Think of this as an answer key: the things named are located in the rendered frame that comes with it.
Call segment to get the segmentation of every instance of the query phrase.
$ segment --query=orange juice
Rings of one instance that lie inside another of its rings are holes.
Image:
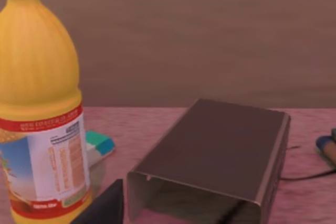
[[[17,224],[69,224],[92,201],[78,58],[40,0],[0,12],[0,160]]]

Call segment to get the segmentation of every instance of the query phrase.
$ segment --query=box top panel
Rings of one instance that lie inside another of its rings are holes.
[[[284,117],[200,99],[133,171],[254,200]]]

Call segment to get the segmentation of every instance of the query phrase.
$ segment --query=pink tablecloth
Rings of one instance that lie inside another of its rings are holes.
[[[136,162],[184,111],[180,108],[85,108],[87,130],[113,137],[117,149],[91,169],[96,194],[117,178],[125,178]],[[336,126],[336,109],[285,109],[292,116],[283,176],[298,177],[329,170],[316,154],[315,139]],[[336,175],[299,182],[280,182],[270,224],[335,224]],[[150,223],[180,224],[148,212]],[[7,192],[0,181],[0,224],[13,224]],[[129,224],[126,216],[124,224]]]

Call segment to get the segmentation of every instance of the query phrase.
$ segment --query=brown wall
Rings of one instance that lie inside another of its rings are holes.
[[[336,0],[43,1],[77,45],[85,105],[336,107]]]

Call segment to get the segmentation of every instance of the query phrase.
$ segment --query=bottle neck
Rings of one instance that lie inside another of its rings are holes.
[[[40,4],[40,0],[7,0],[7,5],[31,5],[31,4]]]

